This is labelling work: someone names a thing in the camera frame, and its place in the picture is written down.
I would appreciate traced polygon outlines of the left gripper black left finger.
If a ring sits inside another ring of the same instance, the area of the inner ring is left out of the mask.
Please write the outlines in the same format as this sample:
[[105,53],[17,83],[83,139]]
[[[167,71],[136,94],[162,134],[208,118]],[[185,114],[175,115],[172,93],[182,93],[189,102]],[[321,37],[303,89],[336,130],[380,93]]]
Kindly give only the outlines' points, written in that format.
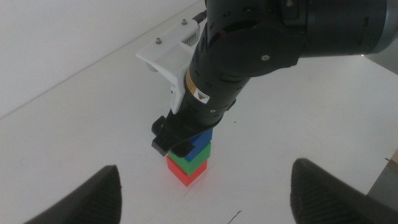
[[116,165],[105,166],[30,224],[111,224],[121,221],[122,193]]

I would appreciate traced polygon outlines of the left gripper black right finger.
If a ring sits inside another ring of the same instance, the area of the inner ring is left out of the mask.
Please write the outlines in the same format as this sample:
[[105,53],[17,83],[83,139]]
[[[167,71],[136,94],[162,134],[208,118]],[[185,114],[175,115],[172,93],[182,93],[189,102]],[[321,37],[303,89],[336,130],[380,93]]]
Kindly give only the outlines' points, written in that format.
[[397,223],[397,210],[352,188],[306,158],[292,166],[290,207],[296,223]]

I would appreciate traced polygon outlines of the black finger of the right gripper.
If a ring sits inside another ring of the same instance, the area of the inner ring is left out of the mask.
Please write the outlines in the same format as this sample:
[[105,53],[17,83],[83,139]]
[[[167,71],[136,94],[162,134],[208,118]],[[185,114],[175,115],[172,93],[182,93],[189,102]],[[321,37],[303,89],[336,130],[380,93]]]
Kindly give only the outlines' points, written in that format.
[[171,148],[170,154],[174,154],[177,157],[186,157],[194,148],[195,146],[190,141],[184,141]]

